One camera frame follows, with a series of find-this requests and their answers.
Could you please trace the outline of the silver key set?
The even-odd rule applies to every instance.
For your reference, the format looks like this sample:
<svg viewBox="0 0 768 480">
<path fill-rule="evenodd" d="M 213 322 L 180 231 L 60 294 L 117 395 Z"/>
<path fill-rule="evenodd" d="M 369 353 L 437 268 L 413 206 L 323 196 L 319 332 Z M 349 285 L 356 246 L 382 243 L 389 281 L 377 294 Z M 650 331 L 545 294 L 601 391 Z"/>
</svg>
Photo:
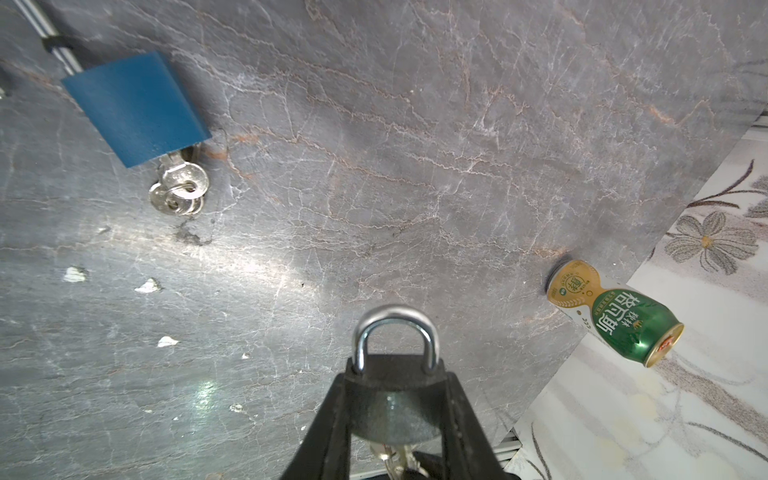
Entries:
<svg viewBox="0 0 768 480">
<path fill-rule="evenodd" d="M 168 153 L 159 158 L 159 180 L 149 188 L 149 201 L 166 215 L 196 215 L 204 205 L 210 187 L 209 176 L 197 163 L 196 146 Z"/>
<path fill-rule="evenodd" d="M 387 445 L 370 442 L 372 454 L 384 463 L 390 479 L 427 478 L 429 473 L 416 459 L 412 445 Z"/>
</svg>

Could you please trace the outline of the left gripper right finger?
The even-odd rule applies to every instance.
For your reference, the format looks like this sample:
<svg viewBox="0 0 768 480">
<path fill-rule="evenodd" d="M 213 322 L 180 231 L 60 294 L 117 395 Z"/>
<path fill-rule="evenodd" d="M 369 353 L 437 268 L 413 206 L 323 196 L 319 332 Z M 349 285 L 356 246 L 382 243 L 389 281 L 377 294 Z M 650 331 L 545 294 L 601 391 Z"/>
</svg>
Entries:
<svg viewBox="0 0 768 480">
<path fill-rule="evenodd" d="M 442 419 L 445 479 L 508 479 L 458 377 L 448 372 Z"/>
</svg>

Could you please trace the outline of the small black padlock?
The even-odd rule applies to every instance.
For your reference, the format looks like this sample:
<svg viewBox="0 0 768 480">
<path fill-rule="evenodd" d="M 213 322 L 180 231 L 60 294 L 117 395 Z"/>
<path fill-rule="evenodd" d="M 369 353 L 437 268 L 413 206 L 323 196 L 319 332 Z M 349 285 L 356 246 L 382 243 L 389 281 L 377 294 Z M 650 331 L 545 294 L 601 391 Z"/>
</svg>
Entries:
<svg viewBox="0 0 768 480">
<path fill-rule="evenodd" d="M 370 354 L 368 340 L 386 325 L 405 325 L 423 340 L 419 355 Z M 351 433 L 385 445 L 413 445 L 441 435 L 446 371 L 437 329 L 426 314 L 384 305 L 363 315 L 345 374 Z"/>
</svg>

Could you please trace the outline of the blue padlock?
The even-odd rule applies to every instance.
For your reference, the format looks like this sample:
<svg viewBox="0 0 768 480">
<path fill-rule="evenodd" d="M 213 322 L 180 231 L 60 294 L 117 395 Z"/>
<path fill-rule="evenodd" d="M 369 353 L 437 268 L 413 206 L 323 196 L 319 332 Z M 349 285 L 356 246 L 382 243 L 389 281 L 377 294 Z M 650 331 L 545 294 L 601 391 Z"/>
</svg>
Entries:
<svg viewBox="0 0 768 480">
<path fill-rule="evenodd" d="M 37 2 L 16 5 L 45 50 L 64 65 L 62 84 L 123 165 L 135 167 L 211 137 L 163 54 L 150 51 L 85 69 Z"/>
</svg>

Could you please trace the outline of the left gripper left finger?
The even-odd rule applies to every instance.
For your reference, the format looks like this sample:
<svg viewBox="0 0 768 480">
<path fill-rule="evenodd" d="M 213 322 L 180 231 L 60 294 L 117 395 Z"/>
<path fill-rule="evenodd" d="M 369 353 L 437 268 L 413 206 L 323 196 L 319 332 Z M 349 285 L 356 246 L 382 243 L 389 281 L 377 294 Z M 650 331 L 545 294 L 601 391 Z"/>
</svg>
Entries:
<svg viewBox="0 0 768 480">
<path fill-rule="evenodd" d="M 338 374 L 281 479 L 348 479 L 349 423 L 345 375 Z"/>
</svg>

